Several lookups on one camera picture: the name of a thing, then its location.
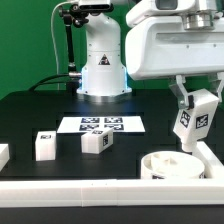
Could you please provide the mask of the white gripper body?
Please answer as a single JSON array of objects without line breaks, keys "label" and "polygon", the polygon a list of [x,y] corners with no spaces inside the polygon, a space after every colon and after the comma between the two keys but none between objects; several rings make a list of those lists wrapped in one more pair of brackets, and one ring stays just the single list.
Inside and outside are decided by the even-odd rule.
[{"label": "white gripper body", "polygon": [[150,17],[125,41],[126,67],[134,80],[224,71],[224,19],[212,30],[185,30],[180,16]]}]

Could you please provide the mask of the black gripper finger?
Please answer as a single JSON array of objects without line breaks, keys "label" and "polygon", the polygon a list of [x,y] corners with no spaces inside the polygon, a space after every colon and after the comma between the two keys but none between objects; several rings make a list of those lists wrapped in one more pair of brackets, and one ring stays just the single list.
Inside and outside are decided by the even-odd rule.
[{"label": "black gripper finger", "polygon": [[176,96],[178,101],[178,107],[180,109],[193,109],[194,108],[194,97],[187,92],[184,84],[186,79],[182,75],[176,75],[169,79],[169,88]]},{"label": "black gripper finger", "polygon": [[222,100],[222,91],[224,89],[224,72],[213,73],[208,78],[210,83],[210,92]]}]

